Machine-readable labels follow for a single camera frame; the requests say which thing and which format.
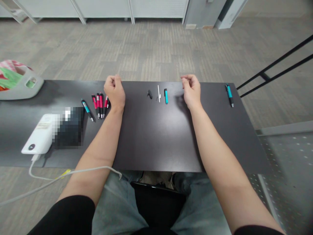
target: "green cloth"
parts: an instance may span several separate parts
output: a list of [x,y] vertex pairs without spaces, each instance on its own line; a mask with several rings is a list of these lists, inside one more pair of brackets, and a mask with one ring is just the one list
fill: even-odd
[[4,77],[8,79],[0,79],[0,86],[2,86],[3,88],[12,89],[19,83],[19,81],[23,77],[23,75],[20,75],[17,72],[6,68],[0,68],[0,70],[3,72]]

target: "blue pen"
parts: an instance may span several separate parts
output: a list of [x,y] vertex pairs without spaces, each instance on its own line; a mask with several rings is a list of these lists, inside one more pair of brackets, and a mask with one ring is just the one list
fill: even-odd
[[228,83],[225,85],[225,87],[226,87],[226,91],[227,91],[227,93],[228,93],[229,102],[230,102],[230,104],[231,104],[231,107],[233,108],[233,107],[234,107],[234,100],[233,100],[233,98],[232,98],[231,88],[230,88],[230,86],[228,85]]
[[88,113],[88,116],[89,116],[90,120],[94,121],[94,119],[92,118],[91,112],[90,112],[88,106],[86,105],[86,102],[83,99],[82,99],[82,105],[84,106],[86,112]]
[[164,89],[165,103],[168,104],[169,100],[167,99],[167,89]]

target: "light blue jeans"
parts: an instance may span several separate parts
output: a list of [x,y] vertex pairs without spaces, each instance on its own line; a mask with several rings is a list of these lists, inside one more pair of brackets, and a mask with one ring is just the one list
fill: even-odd
[[[135,191],[130,185],[142,171],[111,172],[104,186],[92,223],[92,234],[131,234],[148,227],[138,213]],[[221,205],[206,173],[176,173],[175,187],[187,195],[186,203],[171,228],[179,235],[231,235]]]

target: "hand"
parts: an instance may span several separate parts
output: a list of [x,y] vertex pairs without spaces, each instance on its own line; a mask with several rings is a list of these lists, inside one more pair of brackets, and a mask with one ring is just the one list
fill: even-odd
[[193,74],[181,76],[184,89],[184,99],[190,110],[195,107],[201,107],[201,88],[200,82]]
[[125,92],[121,77],[118,74],[107,77],[104,84],[104,92],[110,100],[112,109],[124,110]]

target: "black chair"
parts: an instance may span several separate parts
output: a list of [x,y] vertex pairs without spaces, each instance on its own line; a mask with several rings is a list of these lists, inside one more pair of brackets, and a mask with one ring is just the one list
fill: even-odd
[[138,212],[149,227],[171,228],[186,202],[186,196],[157,185],[130,184],[135,190]]

